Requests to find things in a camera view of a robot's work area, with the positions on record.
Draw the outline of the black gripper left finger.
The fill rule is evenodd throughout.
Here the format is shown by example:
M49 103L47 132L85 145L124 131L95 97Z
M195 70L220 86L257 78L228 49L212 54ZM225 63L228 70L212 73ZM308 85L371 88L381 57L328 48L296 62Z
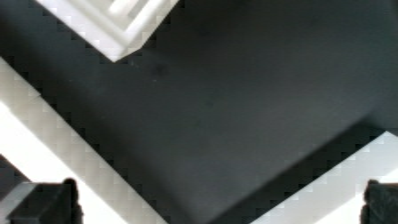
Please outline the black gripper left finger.
M83 224L76 182L21 182L0 200L0 224Z

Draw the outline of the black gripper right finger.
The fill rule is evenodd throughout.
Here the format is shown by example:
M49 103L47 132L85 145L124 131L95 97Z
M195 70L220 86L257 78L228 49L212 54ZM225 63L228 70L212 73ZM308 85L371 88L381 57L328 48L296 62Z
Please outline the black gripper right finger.
M367 181L360 224L398 224L398 184Z

